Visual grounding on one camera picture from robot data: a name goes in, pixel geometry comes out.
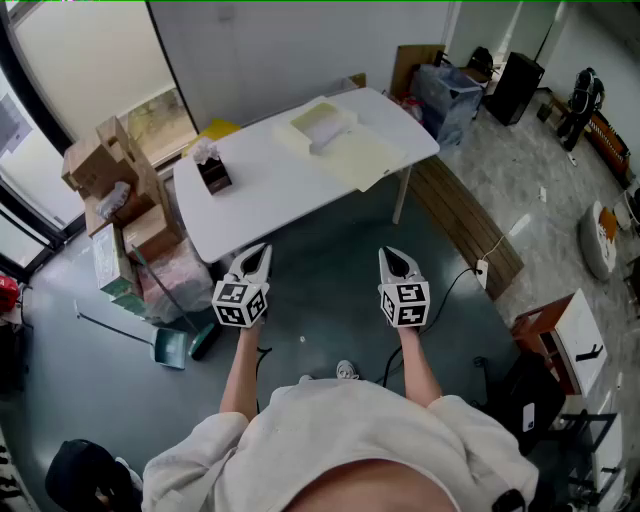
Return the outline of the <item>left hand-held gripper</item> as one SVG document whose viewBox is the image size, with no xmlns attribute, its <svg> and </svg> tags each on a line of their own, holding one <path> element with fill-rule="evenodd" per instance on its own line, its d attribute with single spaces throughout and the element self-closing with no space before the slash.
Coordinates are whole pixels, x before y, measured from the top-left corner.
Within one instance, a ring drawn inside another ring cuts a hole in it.
<svg viewBox="0 0 640 512">
<path fill-rule="evenodd" d="M 212 306 L 221 325 L 252 327 L 268 310 L 272 245 L 259 243 L 233 260 L 214 289 Z"/>
</svg>

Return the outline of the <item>person's right forearm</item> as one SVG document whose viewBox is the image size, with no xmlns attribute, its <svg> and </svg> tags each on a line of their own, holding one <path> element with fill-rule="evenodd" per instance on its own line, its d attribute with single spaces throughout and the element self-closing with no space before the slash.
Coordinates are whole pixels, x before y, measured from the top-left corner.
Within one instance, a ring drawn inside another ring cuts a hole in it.
<svg viewBox="0 0 640 512">
<path fill-rule="evenodd" d="M 442 390 L 425 357 L 418 333 L 407 327 L 397 328 L 404 362 L 406 398 L 424 408 L 442 397 Z"/>
</svg>

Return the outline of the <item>pink plastic-wrapped bundle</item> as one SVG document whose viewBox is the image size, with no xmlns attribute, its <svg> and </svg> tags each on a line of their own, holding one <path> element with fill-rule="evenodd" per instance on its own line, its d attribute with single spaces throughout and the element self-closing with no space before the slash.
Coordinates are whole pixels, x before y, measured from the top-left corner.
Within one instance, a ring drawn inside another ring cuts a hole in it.
<svg viewBox="0 0 640 512">
<path fill-rule="evenodd" d="M 208 268 L 189 239 L 184 239 L 147 267 L 138 267 L 145 303 L 144 317 L 153 322 L 171 323 L 180 316 L 180 311 L 166 296 L 151 272 L 185 312 L 200 312 L 211 306 L 214 284 Z"/>
</svg>

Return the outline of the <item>white table leg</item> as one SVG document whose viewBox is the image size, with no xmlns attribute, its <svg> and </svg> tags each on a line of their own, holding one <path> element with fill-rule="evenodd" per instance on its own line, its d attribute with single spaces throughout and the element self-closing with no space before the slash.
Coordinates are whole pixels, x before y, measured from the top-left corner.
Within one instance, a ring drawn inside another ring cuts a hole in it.
<svg viewBox="0 0 640 512">
<path fill-rule="evenodd" d="M 410 165 L 404 168 L 402 171 L 398 172 L 400 182 L 399 182 L 399 188 L 396 196 L 394 212 L 392 216 L 392 222 L 395 225 L 398 225 L 401 219 L 402 210 L 403 210 L 403 206 L 404 206 L 404 202 L 405 202 L 405 198 L 408 190 L 408 185 L 409 185 L 410 177 L 412 174 L 412 168 L 413 166 Z"/>
</svg>

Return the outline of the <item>wooden slat bench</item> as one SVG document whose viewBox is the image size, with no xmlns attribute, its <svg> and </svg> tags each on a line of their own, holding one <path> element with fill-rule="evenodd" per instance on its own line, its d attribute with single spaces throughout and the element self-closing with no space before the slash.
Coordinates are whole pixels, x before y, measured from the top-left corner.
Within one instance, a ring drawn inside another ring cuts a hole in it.
<svg viewBox="0 0 640 512">
<path fill-rule="evenodd" d="M 497 300 L 524 268 L 509 237 L 442 160 L 429 157 L 413 165 L 409 190 L 450 239 L 466 263 L 488 263 L 486 292 Z"/>
</svg>

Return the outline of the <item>brown tissue box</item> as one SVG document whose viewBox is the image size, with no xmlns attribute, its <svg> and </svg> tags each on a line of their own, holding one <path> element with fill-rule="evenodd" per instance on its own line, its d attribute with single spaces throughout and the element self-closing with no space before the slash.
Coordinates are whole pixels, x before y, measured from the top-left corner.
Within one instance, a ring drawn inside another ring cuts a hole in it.
<svg viewBox="0 0 640 512">
<path fill-rule="evenodd" d="M 211 195 L 232 185 L 231 178 L 219 158 L 209 157 L 204 163 L 197 163 L 203 183 Z"/>
</svg>

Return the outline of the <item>green dustpan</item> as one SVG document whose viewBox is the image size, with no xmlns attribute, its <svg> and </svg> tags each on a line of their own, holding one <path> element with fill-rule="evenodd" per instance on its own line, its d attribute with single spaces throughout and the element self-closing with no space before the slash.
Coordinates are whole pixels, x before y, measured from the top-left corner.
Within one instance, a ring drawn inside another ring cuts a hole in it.
<svg viewBox="0 0 640 512">
<path fill-rule="evenodd" d="M 176 370 L 184 370 L 188 345 L 188 334 L 170 328 L 153 327 L 144 338 L 101 322 L 80 311 L 74 302 L 74 311 L 78 319 L 83 319 L 108 331 L 127 337 L 150 347 L 151 360 L 157 364 Z"/>
</svg>

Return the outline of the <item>yellow board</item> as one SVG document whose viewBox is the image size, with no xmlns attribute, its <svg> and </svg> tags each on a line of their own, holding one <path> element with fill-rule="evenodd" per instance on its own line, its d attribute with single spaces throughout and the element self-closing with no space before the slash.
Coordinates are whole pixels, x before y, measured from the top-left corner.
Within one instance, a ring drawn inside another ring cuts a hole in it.
<svg viewBox="0 0 640 512">
<path fill-rule="evenodd" d="M 214 119 L 211 124 L 198 134 L 191 142 L 189 142 L 181 152 L 181 157 L 184 158 L 188 155 L 191 148 L 203 138 L 210 139 L 211 141 L 218 141 L 232 133 L 241 130 L 242 127 L 232 122 L 223 119 Z"/>
</svg>

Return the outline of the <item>green and white carton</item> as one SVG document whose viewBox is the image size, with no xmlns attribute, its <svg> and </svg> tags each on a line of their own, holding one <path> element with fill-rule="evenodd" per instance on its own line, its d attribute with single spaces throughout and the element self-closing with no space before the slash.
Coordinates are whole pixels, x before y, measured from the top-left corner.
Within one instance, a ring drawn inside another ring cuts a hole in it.
<svg viewBox="0 0 640 512">
<path fill-rule="evenodd" d="M 97 284 L 102 292 L 118 296 L 137 283 L 119 228 L 108 224 L 96 232 L 92 238 L 92 250 Z"/>
</svg>

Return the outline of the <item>black chair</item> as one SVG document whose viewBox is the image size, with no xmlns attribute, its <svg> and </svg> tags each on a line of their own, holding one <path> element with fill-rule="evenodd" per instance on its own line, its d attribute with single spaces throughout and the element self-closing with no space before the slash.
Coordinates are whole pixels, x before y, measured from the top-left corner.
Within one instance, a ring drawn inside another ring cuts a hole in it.
<svg viewBox="0 0 640 512">
<path fill-rule="evenodd" d="M 488 359 L 476 357 L 474 365 L 484 374 L 486 403 L 479 409 L 498 421 L 518 441 L 522 455 L 528 455 L 546 436 L 561 412 L 566 394 L 546 367 L 542 355 L 522 352 L 501 381 L 489 378 Z M 535 426 L 522 432 L 522 409 L 535 403 Z"/>
</svg>

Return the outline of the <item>person's white shirt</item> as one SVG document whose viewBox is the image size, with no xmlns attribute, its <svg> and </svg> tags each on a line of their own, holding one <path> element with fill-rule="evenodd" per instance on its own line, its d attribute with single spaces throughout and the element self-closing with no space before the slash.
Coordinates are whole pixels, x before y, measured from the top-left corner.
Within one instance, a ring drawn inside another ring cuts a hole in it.
<svg viewBox="0 0 640 512">
<path fill-rule="evenodd" d="M 361 380 L 276 390 L 255 418 L 212 415 L 145 467 L 143 512 L 281 512 L 324 473 L 386 460 L 433 480 L 458 512 L 491 512 L 506 492 L 526 502 L 538 469 L 501 424 L 462 398 L 420 406 Z"/>
</svg>

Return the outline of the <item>orange and white cabinet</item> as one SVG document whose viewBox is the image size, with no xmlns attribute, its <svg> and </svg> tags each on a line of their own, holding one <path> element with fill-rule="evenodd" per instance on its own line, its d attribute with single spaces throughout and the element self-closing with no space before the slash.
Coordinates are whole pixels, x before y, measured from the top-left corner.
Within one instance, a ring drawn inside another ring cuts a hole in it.
<svg viewBox="0 0 640 512">
<path fill-rule="evenodd" d="M 607 359 L 594 315 L 580 289 L 518 315 L 511 327 L 522 351 L 541 355 L 567 395 L 589 395 Z"/>
</svg>

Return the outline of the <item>wooden board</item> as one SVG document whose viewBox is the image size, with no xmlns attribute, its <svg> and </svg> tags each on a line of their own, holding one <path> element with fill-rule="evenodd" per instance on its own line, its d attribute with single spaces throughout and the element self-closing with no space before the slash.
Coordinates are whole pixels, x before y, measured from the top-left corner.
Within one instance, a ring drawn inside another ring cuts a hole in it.
<svg viewBox="0 0 640 512">
<path fill-rule="evenodd" d="M 389 93 L 400 99 L 410 89 L 414 69 L 423 64 L 433 64 L 439 52 L 446 46 L 441 44 L 406 44 L 397 47 Z"/>
</svg>

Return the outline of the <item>black backpack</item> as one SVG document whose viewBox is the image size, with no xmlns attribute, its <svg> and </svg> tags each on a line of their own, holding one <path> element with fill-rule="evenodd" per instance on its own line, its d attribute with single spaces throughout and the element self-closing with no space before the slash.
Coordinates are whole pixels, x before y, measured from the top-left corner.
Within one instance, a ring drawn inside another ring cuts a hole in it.
<svg viewBox="0 0 640 512">
<path fill-rule="evenodd" d="M 65 512 L 142 512 L 141 477 L 124 459 L 84 439 L 62 443 L 45 489 Z"/>
</svg>

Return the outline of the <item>black window frame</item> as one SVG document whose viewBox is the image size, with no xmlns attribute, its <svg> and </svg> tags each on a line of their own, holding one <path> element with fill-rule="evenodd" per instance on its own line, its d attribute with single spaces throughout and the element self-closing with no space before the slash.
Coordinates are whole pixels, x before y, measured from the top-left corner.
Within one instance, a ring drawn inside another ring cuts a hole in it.
<svg viewBox="0 0 640 512">
<path fill-rule="evenodd" d="M 61 178 L 71 139 L 17 40 L 18 23 L 37 6 L 0 0 L 0 272 L 21 282 L 84 229 L 80 196 Z"/>
</svg>

